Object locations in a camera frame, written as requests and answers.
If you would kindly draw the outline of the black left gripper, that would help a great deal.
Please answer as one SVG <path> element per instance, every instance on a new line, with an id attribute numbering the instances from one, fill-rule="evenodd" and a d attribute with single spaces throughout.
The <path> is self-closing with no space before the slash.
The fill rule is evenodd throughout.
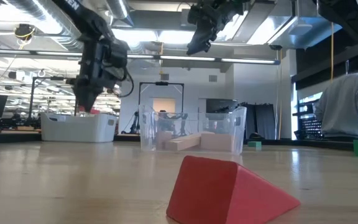
<path id="1" fill-rule="evenodd" d="M 114 88 L 127 78 L 129 46 L 122 40 L 85 40 L 81 56 L 79 81 L 73 86 L 78 104 L 90 112 L 103 88 Z"/>

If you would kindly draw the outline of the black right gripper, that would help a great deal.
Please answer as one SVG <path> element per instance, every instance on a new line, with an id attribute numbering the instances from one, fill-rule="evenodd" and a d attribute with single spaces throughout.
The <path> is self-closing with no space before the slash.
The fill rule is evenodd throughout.
<path id="1" fill-rule="evenodd" d="M 187 21 L 194 24 L 197 31 L 188 43 L 187 55 L 207 52 L 211 46 L 210 34 L 201 30 L 220 31 L 236 15 L 243 16 L 249 0 L 198 1 L 192 5 Z"/>

